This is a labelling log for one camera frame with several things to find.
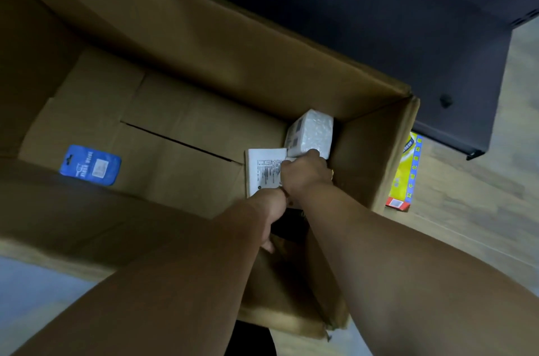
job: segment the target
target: wooden floor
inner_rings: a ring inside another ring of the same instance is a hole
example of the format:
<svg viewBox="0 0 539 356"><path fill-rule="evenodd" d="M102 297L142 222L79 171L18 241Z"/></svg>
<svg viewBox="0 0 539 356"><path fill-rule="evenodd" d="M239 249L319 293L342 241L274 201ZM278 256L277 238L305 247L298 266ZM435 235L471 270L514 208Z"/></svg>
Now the wooden floor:
<svg viewBox="0 0 539 356"><path fill-rule="evenodd" d="M384 214L480 258L539 295L539 19L513 33L488 153L467 162L426 140L409 212L386 208ZM354 327L340 336L313 346L274 333L279 356L369 354L352 343Z"/></svg>

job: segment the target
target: barcode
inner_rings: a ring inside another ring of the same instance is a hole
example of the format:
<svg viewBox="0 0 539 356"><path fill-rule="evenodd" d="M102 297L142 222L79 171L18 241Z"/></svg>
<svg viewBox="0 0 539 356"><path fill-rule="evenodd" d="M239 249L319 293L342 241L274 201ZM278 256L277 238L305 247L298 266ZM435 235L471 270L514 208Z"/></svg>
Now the barcode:
<svg viewBox="0 0 539 356"><path fill-rule="evenodd" d="M95 161L94 169L92 170L92 176L102 179L107 172L108 162L106 160L97 159Z"/></svg>
<svg viewBox="0 0 539 356"><path fill-rule="evenodd" d="M391 200L391 202L389 203L389 207L401 208L401 206L402 206L403 204L404 204L403 201L393 199L393 200Z"/></svg>

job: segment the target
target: forearm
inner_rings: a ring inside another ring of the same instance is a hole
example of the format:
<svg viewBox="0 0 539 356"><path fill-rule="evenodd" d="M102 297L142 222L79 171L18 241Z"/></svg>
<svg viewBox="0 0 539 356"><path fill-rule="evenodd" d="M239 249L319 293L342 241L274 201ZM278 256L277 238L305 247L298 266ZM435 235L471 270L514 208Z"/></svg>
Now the forearm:
<svg viewBox="0 0 539 356"><path fill-rule="evenodd" d="M502 273L329 184L300 204L374 355L536 352L538 300Z"/></svg>
<svg viewBox="0 0 539 356"><path fill-rule="evenodd" d="M193 230L181 246L130 264L16 355L222 355L259 250L259 214L242 202Z"/></svg>

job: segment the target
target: black object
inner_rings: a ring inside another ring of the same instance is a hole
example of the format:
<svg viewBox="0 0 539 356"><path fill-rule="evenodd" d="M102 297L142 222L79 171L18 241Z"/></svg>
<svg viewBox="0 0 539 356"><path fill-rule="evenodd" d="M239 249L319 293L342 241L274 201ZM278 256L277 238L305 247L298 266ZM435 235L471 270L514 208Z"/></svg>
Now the black object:
<svg viewBox="0 0 539 356"><path fill-rule="evenodd" d="M414 130L470 157L488 150L511 30L539 14L539 0L229 1L411 85Z"/></svg>
<svg viewBox="0 0 539 356"><path fill-rule="evenodd" d="M237 320L225 356L277 356L268 328Z"/></svg>
<svg viewBox="0 0 539 356"><path fill-rule="evenodd" d="M303 210L287 208L280 219L271 225L271 233L277 237L297 243L302 243L307 237L309 223Z"/></svg>

